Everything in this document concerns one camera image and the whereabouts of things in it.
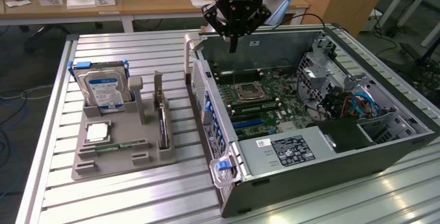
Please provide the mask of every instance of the gray computer case side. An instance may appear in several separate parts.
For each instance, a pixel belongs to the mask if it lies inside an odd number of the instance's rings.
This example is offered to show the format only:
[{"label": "gray computer case side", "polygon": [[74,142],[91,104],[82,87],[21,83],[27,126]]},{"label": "gray computer case side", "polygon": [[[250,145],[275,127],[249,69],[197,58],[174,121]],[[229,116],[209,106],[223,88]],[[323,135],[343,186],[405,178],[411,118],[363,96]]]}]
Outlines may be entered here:
[{"label": "gray computer case side", "polygon": [[365,148],[363,152],[354,151],[351,155],[237,184],[222,208],[223,217],[243,214],[270,204],[381,173],[419,148],[419,143],[433,141],[435,136],[437,134],[431,134],[421,140],[407,140]]}]

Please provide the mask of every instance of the motherboard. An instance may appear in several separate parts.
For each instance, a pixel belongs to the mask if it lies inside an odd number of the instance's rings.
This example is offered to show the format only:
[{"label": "motherboard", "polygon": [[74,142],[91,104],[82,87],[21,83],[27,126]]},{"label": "motherboard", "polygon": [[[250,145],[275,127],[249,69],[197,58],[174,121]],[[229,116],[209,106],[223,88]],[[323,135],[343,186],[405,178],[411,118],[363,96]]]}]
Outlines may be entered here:
[{"label": "motherboard", "polygon": [[293,74],[283,69],[215,75],[239,140],[303,129],[319,118],[307,111]]}]

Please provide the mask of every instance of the chair leg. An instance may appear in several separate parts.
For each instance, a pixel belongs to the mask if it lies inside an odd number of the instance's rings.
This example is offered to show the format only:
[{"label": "chair leg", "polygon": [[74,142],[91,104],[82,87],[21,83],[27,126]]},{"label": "chair leg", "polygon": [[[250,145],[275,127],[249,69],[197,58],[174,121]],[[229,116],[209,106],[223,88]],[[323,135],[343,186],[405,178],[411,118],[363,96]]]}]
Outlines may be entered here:
[{"label": "chair leg", "polygon": [[67,28],[63,27],[62,25],[55,25],[54,28],[57,28],[58,30],[61,30],[62,32],[65,32],[67,35],[71,34],[71,32],[67,30]]},{"label": "chair leg", "polygon": [[21,25],[19,28],[21,28],[22,32],[30,31],[30,26]]},{"label": "chair leg", "polygon": [[65,34],[70,35],[71,32],[67,30],[66,27],[63,27],[62,25],[47,25],[45,26],[35,34],[33,34],[33,36],[27,39],[26,44],[25,44],[25,50],[26,53],[33,54],[35,53],[35,44],[38,42],[38,40],[43,37],[43,35],[47,34],[49,31],[51,31],[53,29],[58,29],[61,30]]},{"label": "chair leg", "polygon": [[102,22],[95,22],[95,28],[97,29],[103,29],[105,25]]},{"label": "chair leg", "polygon": [[26,53],[33,54],[35,53],[35,42],[38,39],[42,38],[43,35],[47,34],[49,31],[51,31],[54,28],[54,25],[47,25],[45,26],[33,36],[27,39],[26,44],[25,44],[25,50]]}]

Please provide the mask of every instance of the cpu socket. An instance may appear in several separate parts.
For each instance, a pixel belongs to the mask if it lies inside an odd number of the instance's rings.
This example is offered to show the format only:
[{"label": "cpu socket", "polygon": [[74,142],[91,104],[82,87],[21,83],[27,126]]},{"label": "cpu socket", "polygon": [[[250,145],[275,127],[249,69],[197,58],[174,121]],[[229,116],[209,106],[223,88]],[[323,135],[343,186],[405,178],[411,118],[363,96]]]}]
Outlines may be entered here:
[{"label": "cpu socket", "polygon": [[255,101],[266,99],[261,83],[243,83],[237,86],[238,95],[242,101]]}]

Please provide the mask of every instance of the power supply label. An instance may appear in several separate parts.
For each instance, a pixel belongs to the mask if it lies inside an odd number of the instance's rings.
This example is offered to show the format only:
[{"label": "power supply label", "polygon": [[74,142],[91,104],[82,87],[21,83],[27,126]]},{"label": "power supply label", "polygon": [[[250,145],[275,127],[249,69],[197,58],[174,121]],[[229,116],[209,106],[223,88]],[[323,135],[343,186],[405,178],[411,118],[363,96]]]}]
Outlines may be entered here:
[{"label": "power supply label", "polygon": [[273,147],[283,166],[317,159],[302,135],[273,141]]}]

